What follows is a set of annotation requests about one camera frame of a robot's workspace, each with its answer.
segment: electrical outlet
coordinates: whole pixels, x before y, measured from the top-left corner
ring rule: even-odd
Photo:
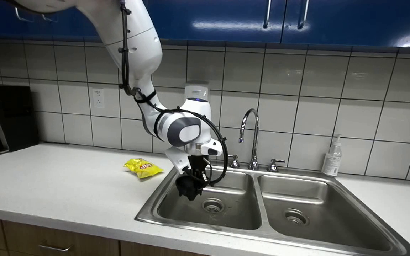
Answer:
[[[102,109],[105,108],[105,99],[104,99],[104,89],[92,88],[91,89],[91,102],[92,108]]]

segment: sink basin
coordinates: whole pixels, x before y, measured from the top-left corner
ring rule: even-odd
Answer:
[[[195,200],[179,196],[176,178],[172,169],[137,220],[347,254],[410,254],[410,244],[334,178],[228,169]]]

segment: blue cabinet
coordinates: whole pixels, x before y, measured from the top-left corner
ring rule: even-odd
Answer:
[[[145,0],[165,40],[279,42],[286,0]]]
[[[410,0],[289,0],[282,42],[410,47]]]
[[[92,24],[77,8],[45,15],[23,8],[17,11],[14,5],[0,0],[0,38],[98,40]]]

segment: kitchen appliance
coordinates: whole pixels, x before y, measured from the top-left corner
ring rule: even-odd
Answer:
[[[38,143],[30,87],[0,85],[0,153]]]

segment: countertop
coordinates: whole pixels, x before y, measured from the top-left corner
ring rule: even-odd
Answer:
[[[122,166],[142,156],[164,169],[138,180]],[[159,155],[41,143],[0,155],[0,219],[205,254],[333,254],[134,220],[171,170]],[[410,182],[339,180],[410,242]]]

